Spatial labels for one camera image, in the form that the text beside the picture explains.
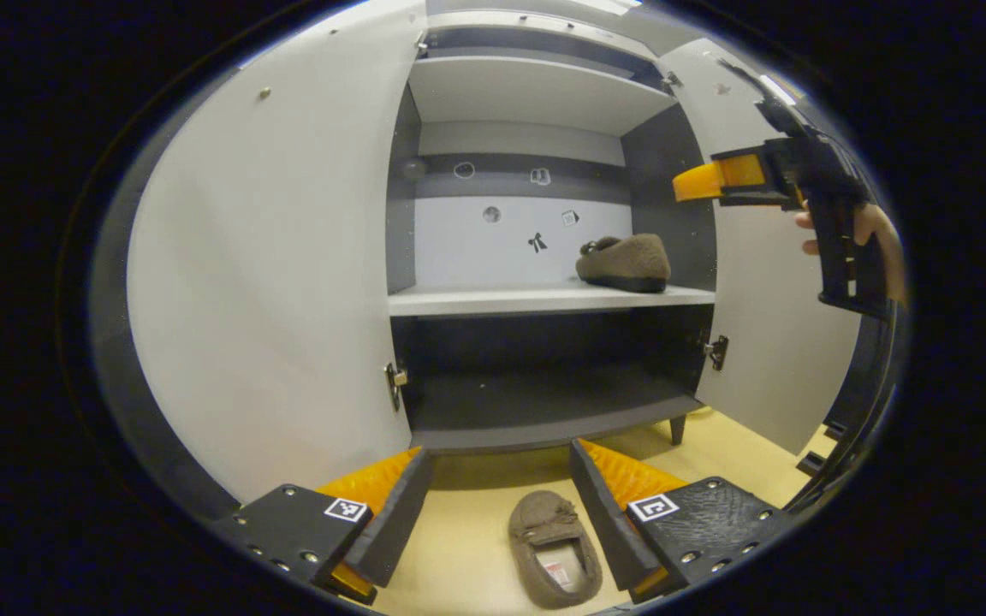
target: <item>beige floor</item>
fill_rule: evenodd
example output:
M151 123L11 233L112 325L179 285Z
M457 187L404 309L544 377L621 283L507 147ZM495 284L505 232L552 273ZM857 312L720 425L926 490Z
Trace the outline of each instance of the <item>beige floor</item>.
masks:
M668 422L662 422L597 443L687 481L724 477L774 506L784 506L809 480L795 468L805 452L784 452L717 411L689 417L681 445L673 447L668 438ZM834 444L821 429L805 451L827 456ZM508 549L508 515L528 492L543 489L575 504L592 543L603 551L568 475L568 447L443 457L398 569L372 608L392 616L543 612L527 599ZM545 612L594 613L629 601L602 562L603 587L594 599Z

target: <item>brown slipper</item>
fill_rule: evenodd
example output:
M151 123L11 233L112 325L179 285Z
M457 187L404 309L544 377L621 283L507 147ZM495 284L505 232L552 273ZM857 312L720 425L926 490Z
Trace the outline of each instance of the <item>brown slipper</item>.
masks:
M635 293L661 293L672 266L660 235L630 235L625 240L602 238L580 247L576 273L588 284Z
M508 534L520 577L536 605L578 605L599 592L599 557L573 503L548 490L532 492L512 511Z

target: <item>shoe insole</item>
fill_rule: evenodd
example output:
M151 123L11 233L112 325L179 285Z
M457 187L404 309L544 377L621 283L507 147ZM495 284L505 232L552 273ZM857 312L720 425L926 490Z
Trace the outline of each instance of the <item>shoe insole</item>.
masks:
M553 542L536 546L535 556L539 565L547 570L565 592L576 592L584 585L584 566L580 564L578 550L573 542Z

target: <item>cabinet door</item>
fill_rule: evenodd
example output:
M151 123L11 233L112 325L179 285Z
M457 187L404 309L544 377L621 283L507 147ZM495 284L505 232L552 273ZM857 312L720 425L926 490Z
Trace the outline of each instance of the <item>cabinet door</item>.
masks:
M243 503L410 443L383 373L383 211L425 23L423 0L372 0L255 58L142 195L128 250L140 363L171 428Z
M717 65L717 57L750 70L704 38L661 58L682 82L676 94L704 160L782 136L752 105L763 95ZM801 251L801 242L813 234L795 226L792 213L723 208L716 200L713 207L717 286L711 336L727 336L729 343L722 370L705 362L697 397L799 453L838 394L860 316L819 303L819 261Z

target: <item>hand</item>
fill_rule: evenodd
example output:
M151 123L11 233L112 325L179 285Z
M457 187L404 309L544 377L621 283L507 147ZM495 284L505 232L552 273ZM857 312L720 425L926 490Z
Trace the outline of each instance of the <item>hand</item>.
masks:
M793 221L802 229L813 228L813 216L809 213L809 202L804 202L806 211L794 216ZM877 235L877 244L885 262L885 295L889 299L907 305L907 281L904 266L904 248L900 245L900 235L896 233L884 210L872 203L854 211L854 243L865 246L870 235ZM819 254L816 240L807 240L801 245L805 254Z

